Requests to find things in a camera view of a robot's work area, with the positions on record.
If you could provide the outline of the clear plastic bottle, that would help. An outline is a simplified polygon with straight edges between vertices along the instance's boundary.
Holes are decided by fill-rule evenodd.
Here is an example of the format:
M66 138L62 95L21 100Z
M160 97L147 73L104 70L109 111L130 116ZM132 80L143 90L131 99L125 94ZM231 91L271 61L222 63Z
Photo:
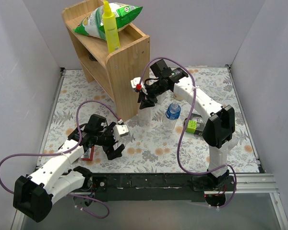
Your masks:
M151 122L151 110L150 108L144 108L138 110L138 120L141 127L150 126Z

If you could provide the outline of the blue label water bottle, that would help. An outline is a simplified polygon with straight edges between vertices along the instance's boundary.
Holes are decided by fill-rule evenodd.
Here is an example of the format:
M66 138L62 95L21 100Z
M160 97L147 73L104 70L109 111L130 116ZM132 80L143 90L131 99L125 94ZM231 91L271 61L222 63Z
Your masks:
M166 131L170 131L173 130L176 122L180 116L180 112L181 112L181 107L177 102L172 102L166 112L165 115L163 117L162 123L163 123L163 128Z

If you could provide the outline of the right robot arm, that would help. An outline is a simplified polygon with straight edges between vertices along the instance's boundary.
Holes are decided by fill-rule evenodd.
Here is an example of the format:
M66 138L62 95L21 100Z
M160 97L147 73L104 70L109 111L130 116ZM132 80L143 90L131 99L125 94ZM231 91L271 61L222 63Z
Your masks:
M235 110L231 105L223 106L214 101L196 86L192 74L182 65L171 69L167 66L166 57L152 59L147 65L155 75L153 83L148 85L143 76L131 80L131 86L139 94L140 109L154 107L157 97L166 91L172 91L191 105L205 122L202 137L209 146L210 162L206 172L196 176L207 178L212 190L221 189L229 177L227 157L236 146L232 140L235 132Z

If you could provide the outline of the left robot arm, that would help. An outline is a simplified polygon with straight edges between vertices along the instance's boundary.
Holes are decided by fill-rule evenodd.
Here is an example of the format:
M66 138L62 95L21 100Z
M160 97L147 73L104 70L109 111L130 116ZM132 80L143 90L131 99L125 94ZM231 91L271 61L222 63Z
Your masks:
M99 188L93 173L82 166L69 167L95 146L101 146L108 160L122 156L124 145L119 140L129 130L122 120L107 123L105 117L93 114L60 146L60 153L52 157L27 177L20 176L14 186L13 207L35 222L41 222L52 206L74 190L94 193Z

